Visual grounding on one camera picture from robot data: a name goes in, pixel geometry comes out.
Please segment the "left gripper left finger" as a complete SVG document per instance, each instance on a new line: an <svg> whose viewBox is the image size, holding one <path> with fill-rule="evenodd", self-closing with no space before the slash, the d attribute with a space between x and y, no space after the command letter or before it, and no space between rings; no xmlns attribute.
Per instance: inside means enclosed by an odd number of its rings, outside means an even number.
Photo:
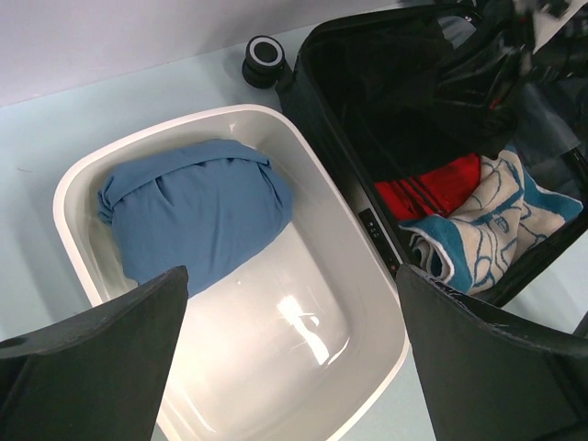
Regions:
<svg viewBox="0 0 588 441"><path fill-rule="evenodd" d="M148 440L187 308L187 270L1 344L4 440Z"/></svg>

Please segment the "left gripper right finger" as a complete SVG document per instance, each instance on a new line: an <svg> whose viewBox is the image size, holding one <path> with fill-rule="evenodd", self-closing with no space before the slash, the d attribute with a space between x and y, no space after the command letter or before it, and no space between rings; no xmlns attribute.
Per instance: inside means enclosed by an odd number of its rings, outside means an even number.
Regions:
<svg viewBox="0 0 588 441"><path fill-rule="evenodd" d="M584 440L587 340L403 265L401 311L439 440Z"/></svg>

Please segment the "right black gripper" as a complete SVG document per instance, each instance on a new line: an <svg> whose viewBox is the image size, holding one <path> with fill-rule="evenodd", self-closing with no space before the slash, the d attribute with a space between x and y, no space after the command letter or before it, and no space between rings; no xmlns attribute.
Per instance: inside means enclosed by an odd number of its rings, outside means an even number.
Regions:
<svg viewBox="0 0 588 441"><path fill-rule="evenodd" d="M431 120L447 133L494 131L523 85L587 75L584 1L446 1L474 27L439 65Z"/></svg>

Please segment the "black white space suitcase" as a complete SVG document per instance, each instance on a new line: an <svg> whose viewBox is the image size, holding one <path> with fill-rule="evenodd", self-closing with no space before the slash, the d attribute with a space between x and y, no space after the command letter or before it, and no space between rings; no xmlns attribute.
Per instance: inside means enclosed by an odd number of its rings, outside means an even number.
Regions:
<svg viewBox="0 0 588 441"><path fill-rule="evenodd" d="M243 79L350 190L391 273L502 307L587 229L587 4L435 3L335 19Z"/></svg>

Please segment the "black garment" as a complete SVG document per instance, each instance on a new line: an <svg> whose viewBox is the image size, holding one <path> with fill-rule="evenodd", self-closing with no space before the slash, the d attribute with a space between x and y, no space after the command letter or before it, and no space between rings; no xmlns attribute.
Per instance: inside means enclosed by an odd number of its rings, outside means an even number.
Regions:
<svg viewBox="0 0 588 441"><path fill-rule="evenodd" d="M421 175L470 153L495 157L516 115L497 130L447 133L431 120L435 67L454 50L437 21L330 37L310 46L317 86L376 180Z"/></svg>

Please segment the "teal cream patterned towel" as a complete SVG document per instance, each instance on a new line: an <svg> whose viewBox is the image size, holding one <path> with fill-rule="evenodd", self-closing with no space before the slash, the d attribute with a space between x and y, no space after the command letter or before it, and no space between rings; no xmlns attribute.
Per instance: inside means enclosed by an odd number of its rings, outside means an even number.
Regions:
<svg viewBox="0 0 588 441"><path fill-rule="evenodd" d="M460 207L401 228L425 272L472 295L495 286L582 209L580 200L539 186L509 145L495 160L481 158L481 181Z"/></svg>

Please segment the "light blue garment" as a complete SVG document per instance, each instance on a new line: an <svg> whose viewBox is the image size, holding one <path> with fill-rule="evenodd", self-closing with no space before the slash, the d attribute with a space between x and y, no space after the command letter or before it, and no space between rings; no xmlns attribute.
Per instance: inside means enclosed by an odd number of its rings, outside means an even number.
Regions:
<svg viewBox="0 0 588 441"><path fill-rule="evenodd" d="M294 197L266 155L211 140L117 165L97 205L126 278L143 284L184 266L196 295L270 245Z"/></svg>

